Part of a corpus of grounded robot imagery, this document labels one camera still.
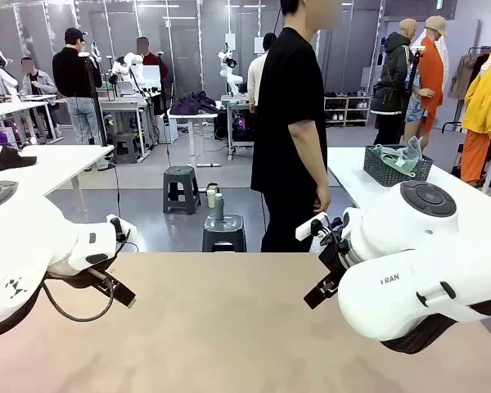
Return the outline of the dark grey plastic stool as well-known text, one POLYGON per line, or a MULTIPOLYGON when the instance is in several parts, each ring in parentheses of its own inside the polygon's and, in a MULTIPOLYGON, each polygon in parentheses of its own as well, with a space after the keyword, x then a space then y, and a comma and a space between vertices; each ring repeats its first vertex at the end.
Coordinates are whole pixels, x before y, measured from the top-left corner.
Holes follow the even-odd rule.
POLYGON ((195 170, 190 165, 170 166, 163 175, 163 213, 180 209, 193 215, 200 204, 195 170))
POLYGON ((244 220, 240 215, 224 215, 222 220, 216 214, 205 219, 202 240, 203 252, 247 252, 244 220))

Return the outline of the purple clothes pile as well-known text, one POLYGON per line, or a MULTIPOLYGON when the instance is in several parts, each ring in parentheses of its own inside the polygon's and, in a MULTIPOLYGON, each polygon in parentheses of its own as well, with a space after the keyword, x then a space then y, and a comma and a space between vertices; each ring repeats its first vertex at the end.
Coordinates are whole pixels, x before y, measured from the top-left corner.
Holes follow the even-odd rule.
POLYGON ((191 92, 173 101, 169 113, 171 115, 199 115, 203 113, 218 114, 216 101, 206 95, 205 91, 191 92))

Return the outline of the white desk with purple clothes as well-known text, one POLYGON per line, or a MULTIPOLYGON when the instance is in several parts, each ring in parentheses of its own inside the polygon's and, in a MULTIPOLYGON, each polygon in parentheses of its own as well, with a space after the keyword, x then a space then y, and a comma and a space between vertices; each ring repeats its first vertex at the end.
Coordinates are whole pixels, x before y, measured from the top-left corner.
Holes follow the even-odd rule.
POLYGON ((193 168, 218 168, 222 165, 219 163, 198 163, 196 158, 195 133, 194 123, 202 124, 205 120, 213 120, 218 117, 217 114, 198 114, 198 115, 173 115, 168 111, 169 120, 186 120, 188 137, 189 137, 189 153, 190 166, 193 168))

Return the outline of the person in cream sweater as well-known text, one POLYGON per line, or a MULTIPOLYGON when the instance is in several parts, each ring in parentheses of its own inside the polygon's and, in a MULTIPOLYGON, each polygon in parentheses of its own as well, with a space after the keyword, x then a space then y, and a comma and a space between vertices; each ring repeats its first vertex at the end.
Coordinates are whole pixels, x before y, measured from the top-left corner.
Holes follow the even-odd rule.
POLYGON ((273 42, 277 36, 270 32, 265 34, 263 39, 263 50, 264 53, 254 59, 249 66, 248 69, 248 78, 247 78, 247 100, 249 102, 250 113, 254 114, 256 107, 259 103, 259 85, 262 78, 264 62, 267 58, 268 51, 272 46, 273 42))

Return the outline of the black tripod by mannequins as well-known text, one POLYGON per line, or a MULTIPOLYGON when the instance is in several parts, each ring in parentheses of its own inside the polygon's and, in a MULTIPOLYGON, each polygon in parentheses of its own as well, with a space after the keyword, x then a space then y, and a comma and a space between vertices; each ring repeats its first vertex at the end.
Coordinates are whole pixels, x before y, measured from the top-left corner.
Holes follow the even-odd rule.
POLYGON ((408 67, 408 77, 406 78, 406 93, 408 99, 408 108, 405 112, 404 122, 411 123, 421 120, 425 116, 425 110, 421 107, 421 96, 417 94, 414 87, 421 87, 421 77, 418 70, 419 62, 425 46, 412 46, 412 59, 408 67))

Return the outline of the person's right hand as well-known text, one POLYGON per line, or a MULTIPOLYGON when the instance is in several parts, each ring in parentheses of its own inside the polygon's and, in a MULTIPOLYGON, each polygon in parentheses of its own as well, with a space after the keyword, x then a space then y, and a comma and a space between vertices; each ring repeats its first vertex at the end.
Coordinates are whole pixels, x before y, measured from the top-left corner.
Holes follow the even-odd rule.
POLYGON ((328 182, 321 183, 318 185, 316 190, 316 199, 313 205, 314 213, 326 212, 329 205, 331 204, 331 190, 328 182))

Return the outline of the person's right forearm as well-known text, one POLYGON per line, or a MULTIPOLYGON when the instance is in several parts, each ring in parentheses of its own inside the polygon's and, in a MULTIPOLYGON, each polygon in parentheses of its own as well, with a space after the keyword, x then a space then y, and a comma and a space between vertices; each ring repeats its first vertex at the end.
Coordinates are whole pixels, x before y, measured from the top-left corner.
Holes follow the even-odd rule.
POLYGON ((317 186, 327 187, 327 171, 319 153, 305 148, 304 150, 299 151, 299 156, 317 186))

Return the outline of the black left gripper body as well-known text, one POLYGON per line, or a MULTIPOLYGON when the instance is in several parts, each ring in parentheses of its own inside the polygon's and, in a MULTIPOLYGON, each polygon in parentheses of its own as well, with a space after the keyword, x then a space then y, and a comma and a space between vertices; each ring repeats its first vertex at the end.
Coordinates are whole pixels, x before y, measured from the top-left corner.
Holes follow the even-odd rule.
POLYGON ((60 280, 76 289, 85 289, 93 287, 100 292, 110 292, 110 289, 116 289, 118 280, 105 271, 96 269, 85 269, 74 276, 64 276, 57 273, 46 272, 46 279, 60 280))

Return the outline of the grey robot stand table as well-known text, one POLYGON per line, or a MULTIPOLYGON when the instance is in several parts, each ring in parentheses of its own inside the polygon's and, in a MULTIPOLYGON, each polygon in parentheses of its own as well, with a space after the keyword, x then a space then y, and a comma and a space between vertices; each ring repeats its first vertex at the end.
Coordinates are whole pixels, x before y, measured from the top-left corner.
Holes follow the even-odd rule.
POLYGON ((253 141, 238 141, 235 142, 232 136, 232 121, 233 121, 233 112, 234 111, 242 111, 249 110, 249 101, 247 100, 247 96, 245 94, 236 94, 229 95, 225 94, 221 96, 222 104, 226 111, 227 116, 227 160, 232 161, 234 155, 236 154, 236 149, 238 147, 253 147, 253 141))

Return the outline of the long white workbench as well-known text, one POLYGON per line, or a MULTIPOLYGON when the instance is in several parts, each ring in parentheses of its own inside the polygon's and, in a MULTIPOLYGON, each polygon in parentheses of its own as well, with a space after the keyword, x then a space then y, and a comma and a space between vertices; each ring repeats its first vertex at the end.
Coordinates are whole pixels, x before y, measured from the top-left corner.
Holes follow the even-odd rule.
POLYGON ((53 98, 56 98, 56 95, 28 95, 20 97, 19 101, 1 102, 0 128, 5 127, 6 120, 13 120, 22 144, 51 144, 60 141, 61 138, 56 137, 48 108, 48 99, 53 98), (48 117, 47 127, 52 138, 42 130, 43 117, 38 114, 39 107, 44 109, 48 117))

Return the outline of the grey-blue towel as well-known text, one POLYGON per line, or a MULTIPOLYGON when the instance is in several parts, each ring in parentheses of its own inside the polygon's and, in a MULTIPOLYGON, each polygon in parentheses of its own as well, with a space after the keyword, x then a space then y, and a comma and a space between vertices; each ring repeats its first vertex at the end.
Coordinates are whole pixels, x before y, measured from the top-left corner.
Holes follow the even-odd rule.
POLYGON ((405 156, 409 160, 422 160, 421 139, 413 136, 408 140, 405 156))

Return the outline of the brown coat on rack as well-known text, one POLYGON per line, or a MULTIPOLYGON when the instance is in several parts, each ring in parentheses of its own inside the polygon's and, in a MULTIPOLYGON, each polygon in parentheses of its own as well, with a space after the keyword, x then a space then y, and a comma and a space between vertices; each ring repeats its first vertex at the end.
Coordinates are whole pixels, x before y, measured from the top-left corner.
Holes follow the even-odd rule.
POLYGON ((477 54, 466 54, 461 58, 452 77, 448 94, 450 98, 458 101, 465 98, 478 57, 477 54))

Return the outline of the orange trousers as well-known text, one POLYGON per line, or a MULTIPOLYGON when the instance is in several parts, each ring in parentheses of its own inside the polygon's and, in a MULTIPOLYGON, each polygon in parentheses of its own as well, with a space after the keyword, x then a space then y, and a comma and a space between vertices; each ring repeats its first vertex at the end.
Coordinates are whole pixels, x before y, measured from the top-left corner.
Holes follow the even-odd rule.
POLYGON ((481 179, 491 137, 487 134, 468 130, 463 144, 461 162, 461 180, 465 183, 477 183, 481 179))

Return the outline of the black cloth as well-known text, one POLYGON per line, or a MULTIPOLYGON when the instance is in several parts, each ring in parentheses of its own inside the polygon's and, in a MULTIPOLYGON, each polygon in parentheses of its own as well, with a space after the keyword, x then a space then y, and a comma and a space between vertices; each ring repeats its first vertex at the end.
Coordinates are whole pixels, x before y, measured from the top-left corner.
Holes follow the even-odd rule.
POLYGON ((21 156, 12 147, 2 147, 0 152, 0 172, 8 169, 18 169, 37 164, 36 156, 21 156))

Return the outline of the yellow jacket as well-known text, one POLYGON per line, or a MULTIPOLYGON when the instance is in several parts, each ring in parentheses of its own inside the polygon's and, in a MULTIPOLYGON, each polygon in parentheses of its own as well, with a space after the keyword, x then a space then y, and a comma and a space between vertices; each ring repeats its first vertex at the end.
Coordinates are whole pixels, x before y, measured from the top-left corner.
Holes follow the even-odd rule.
POLYGON ((468 88, 462 127, 491 138, 491 53, 468 88))

